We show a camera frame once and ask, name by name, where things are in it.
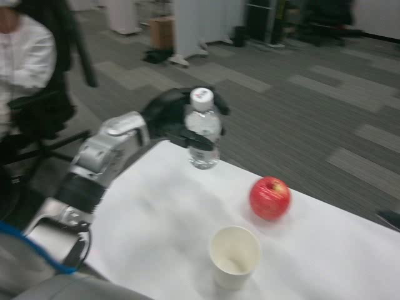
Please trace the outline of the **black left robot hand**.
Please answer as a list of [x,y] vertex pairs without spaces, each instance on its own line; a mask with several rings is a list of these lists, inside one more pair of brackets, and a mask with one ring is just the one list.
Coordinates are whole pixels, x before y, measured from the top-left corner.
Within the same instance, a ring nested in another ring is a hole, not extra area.
[[182,148],[197,147],[210,151],[214,143],[186,128],[184,117],[190,103],[193,87],[173,88],[152,99],[142,110],[149,137],[152,140],[166,139]]

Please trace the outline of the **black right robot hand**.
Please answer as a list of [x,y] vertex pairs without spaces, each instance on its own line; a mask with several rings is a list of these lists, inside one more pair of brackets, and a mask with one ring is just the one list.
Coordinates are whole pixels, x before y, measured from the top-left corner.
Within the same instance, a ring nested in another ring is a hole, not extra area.
[[400,231],[400,214],[392,210],[377,211],[377,215],[395,230]]

